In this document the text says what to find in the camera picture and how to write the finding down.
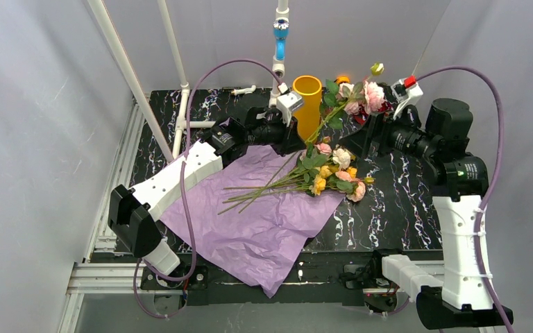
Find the purple pink wrapping paper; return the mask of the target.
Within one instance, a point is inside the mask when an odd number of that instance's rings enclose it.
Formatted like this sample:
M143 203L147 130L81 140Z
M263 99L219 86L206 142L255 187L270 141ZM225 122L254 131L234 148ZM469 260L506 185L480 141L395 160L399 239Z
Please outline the purple pink wrapping paper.
M344 195L334 191L317 197L303 192L270 194L236 208L224 201L238 195L238 187L262 186L293 166L270 146L250 146L244 156L185 192L192 234L181 200L160 219L184 242L194 238L203 259L249 286L262 287L272 298L306 241L320 233Z

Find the pink rose flower stem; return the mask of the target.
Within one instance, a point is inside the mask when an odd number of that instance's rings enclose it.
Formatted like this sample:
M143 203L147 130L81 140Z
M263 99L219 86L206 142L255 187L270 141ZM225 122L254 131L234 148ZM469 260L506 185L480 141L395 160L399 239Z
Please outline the pink rose flower stem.
M373 81L373 78L383 74L384 69L385 66L382 62L376 62L369 69L369 74L362 80L340 85L328 80L328 91L324 94L323 104L320 107L320 125L306 142L314 143L324 126L335 127L338 124L342 125L342 119L345 116L352 117L357 112L358 103L364 101L364 88L369 83L381 85Z

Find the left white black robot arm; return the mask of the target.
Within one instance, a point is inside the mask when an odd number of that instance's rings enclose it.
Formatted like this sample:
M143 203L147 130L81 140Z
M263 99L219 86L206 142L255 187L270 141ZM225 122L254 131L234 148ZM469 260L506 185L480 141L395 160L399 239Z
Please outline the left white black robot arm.
M203 131L188 154L170 162L152 178L131 188L118 185L110 194L108 226L136 258L151 270L178 281L171 273L180 259L156 223L183 192L244 156L249 146L270 146L283 156L305 148L298 119L288 111L252 107L243 120L227 117Z

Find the pink paper flower bouquet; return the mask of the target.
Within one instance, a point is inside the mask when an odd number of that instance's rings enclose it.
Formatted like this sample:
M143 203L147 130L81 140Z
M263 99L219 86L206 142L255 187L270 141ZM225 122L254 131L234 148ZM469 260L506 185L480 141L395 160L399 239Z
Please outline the pink paper flower bouquet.
M317 197L331 190L357 203L363 199L367 187L375 182L375 178L359 177L355 162L356 156L339 145L333 148L327 142L308 144L300 155L289 157L265 185L231 187L231 190L244 189L246 192L226 199L223 203L228 206L218 214L237 207L239 212L243 212L260 197L294 192Z

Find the small white pipe elbow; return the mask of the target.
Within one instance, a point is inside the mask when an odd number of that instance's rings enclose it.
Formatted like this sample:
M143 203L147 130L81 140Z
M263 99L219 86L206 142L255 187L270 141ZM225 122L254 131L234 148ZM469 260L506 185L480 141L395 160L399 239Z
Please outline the small white pipe elbow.
M231 90L230 94L233 96L240 96L245 94L252 94L256 91L257 86L251 85L250 87L238 87Z

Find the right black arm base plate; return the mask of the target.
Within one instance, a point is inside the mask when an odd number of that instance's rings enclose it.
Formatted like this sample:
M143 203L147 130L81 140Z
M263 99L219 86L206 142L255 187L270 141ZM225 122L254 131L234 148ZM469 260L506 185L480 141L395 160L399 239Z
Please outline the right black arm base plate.
M339 274L339 281L345 284L347 289L385 288L391 290L396 286L393 280L389 280L382 274L380 262L368 264L347 264L344 271Z

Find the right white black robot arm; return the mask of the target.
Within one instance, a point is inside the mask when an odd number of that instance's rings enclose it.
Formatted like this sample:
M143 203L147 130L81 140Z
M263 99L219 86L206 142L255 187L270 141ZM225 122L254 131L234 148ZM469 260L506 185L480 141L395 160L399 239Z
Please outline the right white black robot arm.
M483 203L489 176L483 160L466 150L472 122L467 103L440 98L432 102L425 122L408 105L393 115L370 116L339 141L360 158L398 151L422 164L439 220L443 278L393 249L373 251L365 265L345 266L339 279L349 289L366 288L378 279L398 285L429 330L510 327L514 322L512 310L496 299L491 283Z

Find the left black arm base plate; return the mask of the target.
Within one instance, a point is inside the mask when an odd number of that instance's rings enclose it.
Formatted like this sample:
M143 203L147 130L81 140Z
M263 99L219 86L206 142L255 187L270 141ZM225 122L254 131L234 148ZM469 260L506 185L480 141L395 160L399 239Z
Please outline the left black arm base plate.
M142 278L139 283L141 290L160 291L160 290L204 290L208 287L208 268L207 266L197 266L194 274L187 280L172 282L165 280L155 274L148 267L144 267Z

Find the red printed ribbon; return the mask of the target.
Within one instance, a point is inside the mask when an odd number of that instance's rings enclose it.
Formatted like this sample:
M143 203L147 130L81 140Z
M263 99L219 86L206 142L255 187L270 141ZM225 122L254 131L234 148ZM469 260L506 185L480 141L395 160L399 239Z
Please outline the red printed ribbon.
M393 106L388 102L384 87L376 83L369 83L364 88L364 101L358 103L358 109L352 119L358 124L363 124L372 114L391 111Z

